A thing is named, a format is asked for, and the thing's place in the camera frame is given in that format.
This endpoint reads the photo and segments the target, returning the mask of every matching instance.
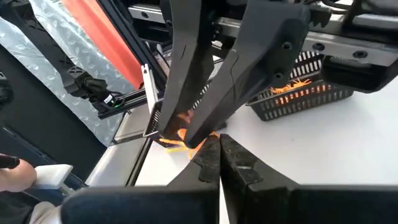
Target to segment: orange panel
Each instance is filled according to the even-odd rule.
[[[62,2],[102,54],[138,89],[142,83],[141,65],[96,0]]]

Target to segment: orange confetti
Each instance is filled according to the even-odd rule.
[[[300,80],[293,80],[293,84],[292,85],[288,84],[288,85],[286,85],[283,88],[271,88],[270,91],[273,94],[280,94],[280,93],[284,93],[286,91],[294,90],[296,88],[308,85],[311,82],[312,81],[310,81],[309,79],[305,80],[304,82],[301,82]]]
[[[183,119],[187,124],[191,123],[192,116],[193,116],[192,110],[188,110],[188,116],[185,115],[184,113],[180,113],[179,115],[177,115],[177,117]]]
[[[185,128],[179,129],[177,131],[178,136],[180,137],[180,139],[184,139],[185,134],[187,133],[187,130]],[[213,131],[210,136],[217,136],[218,138],[220,137],[220,135],[218,133],[216,133],[215,131]],[[175,151],[188,151],[188,155],[189,155],[189,159],[193,158],[193,155],[199,151],[199,149],[203,146],[203,144],[205,143],[206,139],[204,139],[196,148],[191,149],[188,146],[185,145],[185,143],[183,141],[178,141],[178,140],[168,140],[168,139],[159,139],[159,141],[167,143],[167,144],[174,144],[176,146],[181,146],[179,147],[177,150],[175,150],[174,148],[168,148],[166,151],[167,152],[175,152]]]

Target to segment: black frame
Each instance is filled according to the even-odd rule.
[[[101,6],[108,19],[112,22],[115,29],[123,38],[131,52],[136,56],[141,65],[148,64],[152,69],[155,78],[155,84],[160,92],[164,92],[166,88],[167,77],[162,68],[157,63],[155,57],[147,48],[145,43],[138,36],[132,25],[119,11],[112,0],[96,0]]]

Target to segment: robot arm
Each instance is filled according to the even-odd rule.
[[[223,44],[224,63],[187,128],[189,147],[197,146],[261,90],[285,85],[301,50],[324,56],[325,81],[365,93],[383,88],[398,74],[398,14],[392,10],[398,3],[349,3],[170,0],[171,7],[161,11],[130,7],[134,18],[163,22],[173,33],[173,63],[159,131],[165,138],[175,133],[177,115],[197,99],[213,69],[214,40]]]

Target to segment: white sleeve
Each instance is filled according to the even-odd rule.
[[[60,206],[40,202],[34,207],[29,224],[62,224],[60,211]]]

